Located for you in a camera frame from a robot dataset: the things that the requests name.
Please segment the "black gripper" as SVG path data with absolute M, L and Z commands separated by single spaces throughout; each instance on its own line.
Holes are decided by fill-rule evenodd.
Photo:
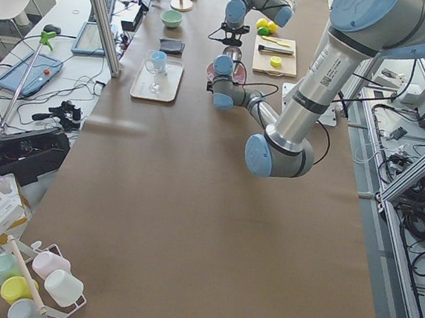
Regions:
M 250 26 L 243 25 L 242 27 L 236 28 L 223 22 L 220 29 L 223 30 L 225 38 L 219 38 L 218 42 L 222 42 L 224 45 L 241 47 L 242 35 L 249 33 Z

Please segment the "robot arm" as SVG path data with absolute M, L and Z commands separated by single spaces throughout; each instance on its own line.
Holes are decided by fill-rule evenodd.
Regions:
M 245 25 L 245 17 L 252 9 L 260 11 L 279 27 L 284 27 L 296 10 L 296 2 L 295 0 L 230 0 L 224 11 L 224 22 L 220 27 L 225 38 L 216 38 L 216 41 L 224 45 L 240 47 L 242 35 L 249 33 L 250 30 L 250 27 Z
M 213 103 L 219 110 L 244 107 L 263 127 L 248 139 L 245 163 L 254 175 L 295 178 L 307 173 L 314 151 L 307 134 L 329 108 L 361 61 L 425 57 L 425 0 L 333 0 L 315 61 L 282 114 L 262 94 L 233 82 L 234 61 L 213 61 Z

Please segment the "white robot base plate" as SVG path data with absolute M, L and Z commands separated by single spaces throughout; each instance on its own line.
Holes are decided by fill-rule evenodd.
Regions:
M 296 84 L 294 83 L 288 83 L 283 82 L 282 83 L 282 112 L 286 110 L 288 107 L 290 100 L 292 100 L 292 95 L 295 93 L 296 90 Z M 330 103 L 327 110 L 321 115 L 321 117 L 318 119 L 323 125 L 334 127 L 337 125 L 336 122 L 336 115 L 338 113 L 338 104 L 337 103 Z

